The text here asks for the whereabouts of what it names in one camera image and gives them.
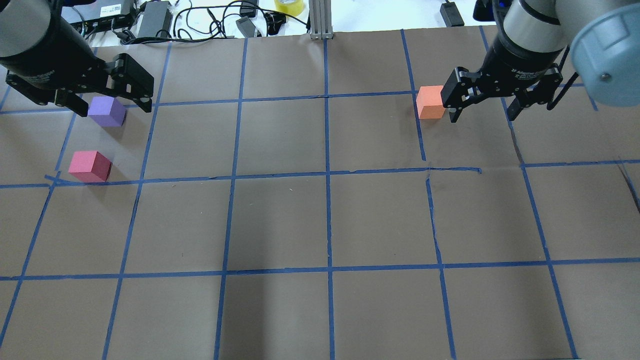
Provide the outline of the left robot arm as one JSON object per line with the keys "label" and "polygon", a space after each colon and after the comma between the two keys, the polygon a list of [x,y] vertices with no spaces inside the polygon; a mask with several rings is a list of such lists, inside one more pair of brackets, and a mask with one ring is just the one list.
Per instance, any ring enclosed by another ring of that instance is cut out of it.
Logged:
{"label": "left robot arm", "polygon": [[62,0],[3,0],[0,62],[7,86],[32,103],[54,104],[86,117],[82,94],[97,93],[153,109],[154,77],[131,55],[111,62],[94,55],[84,37],[62,18]]}

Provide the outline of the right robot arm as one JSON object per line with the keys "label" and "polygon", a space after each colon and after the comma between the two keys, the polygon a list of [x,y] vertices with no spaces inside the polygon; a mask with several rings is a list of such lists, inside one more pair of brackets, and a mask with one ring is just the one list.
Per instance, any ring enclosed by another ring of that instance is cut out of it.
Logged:
{"label": "right robot arm", "polygon": [[513,98],[510,121],[535,104],[552,110],[578,78],[597,103],[639,105],[637,0],[478,0],[473,17],[497,34],[478,70],[458,66],[446,80],[452,123],[489,98]]}

